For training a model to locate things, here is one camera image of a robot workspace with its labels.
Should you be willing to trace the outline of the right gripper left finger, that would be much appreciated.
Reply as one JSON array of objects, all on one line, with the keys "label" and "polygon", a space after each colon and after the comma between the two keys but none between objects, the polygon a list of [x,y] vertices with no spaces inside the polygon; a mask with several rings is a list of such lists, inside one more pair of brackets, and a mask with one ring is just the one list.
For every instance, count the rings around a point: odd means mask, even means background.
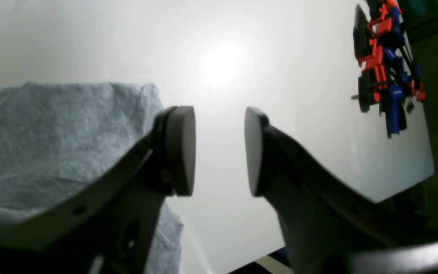
[{"label": "right gripper left finger", "polygon": [[191,196],[191,106],[156,116],[153,130],[64,203],[0,231],[0,274],[142,274],[167,196]]}]

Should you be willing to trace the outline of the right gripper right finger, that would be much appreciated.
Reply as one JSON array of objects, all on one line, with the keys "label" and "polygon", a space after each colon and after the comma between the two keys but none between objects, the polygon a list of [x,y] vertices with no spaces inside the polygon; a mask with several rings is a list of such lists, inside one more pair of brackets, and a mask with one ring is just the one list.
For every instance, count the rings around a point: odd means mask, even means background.
[{"label": "right gripper right finger", "polygon": [[245,111],[249,187],[278,215],[297,274],[438,274],[438,230],[344,185],[260,109]]}]

